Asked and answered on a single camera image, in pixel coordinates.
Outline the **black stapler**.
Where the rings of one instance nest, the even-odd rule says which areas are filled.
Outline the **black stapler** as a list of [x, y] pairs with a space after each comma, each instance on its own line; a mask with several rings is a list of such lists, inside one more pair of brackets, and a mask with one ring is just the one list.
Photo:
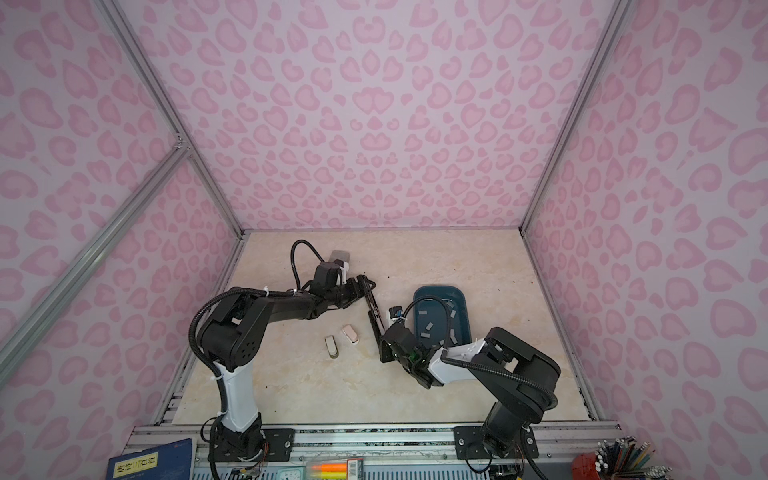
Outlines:
[[368, 317], [378, 349], [379, 360], [381, 363], [389, 363], [394, 360], [394, 356], [390, 346], [382, 339], [385, 328], [383, 327], [381, 312], [377, 301], [374, 295], [373, 299], [368, 300], [365, 298], [365, 300], [368, 305]]

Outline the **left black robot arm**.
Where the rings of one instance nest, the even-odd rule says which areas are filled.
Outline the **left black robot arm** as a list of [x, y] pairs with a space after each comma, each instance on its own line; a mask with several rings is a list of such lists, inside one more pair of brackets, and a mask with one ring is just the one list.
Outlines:
[[208, 461], [263, 461], [268, 440], [253, 388], [253, 365], [267, 327], [288, 320], [315, 320], [369, 300], [376, 283], [365, 275], [347, 278], [341, 265], [322, 262], [312, 280], [296, 289], [272, 291], [233, 287], [193, 317], [188, 342], [194, 356], [213, 374], [220, 411], [206, 442]]

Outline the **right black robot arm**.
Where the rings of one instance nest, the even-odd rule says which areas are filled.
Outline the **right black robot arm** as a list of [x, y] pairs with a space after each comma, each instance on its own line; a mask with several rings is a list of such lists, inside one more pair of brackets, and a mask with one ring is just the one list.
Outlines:
[[494, 397], [480, 427], [454, 430], [459, 459], [536, 456], [530, 426], [558, 404], [561, 369], [548, 355], [501, 327], [471, 344], [427, 348], [398, 321], [378, 343], [384, 363], [398, 362], [426, 389], [476, 380]]

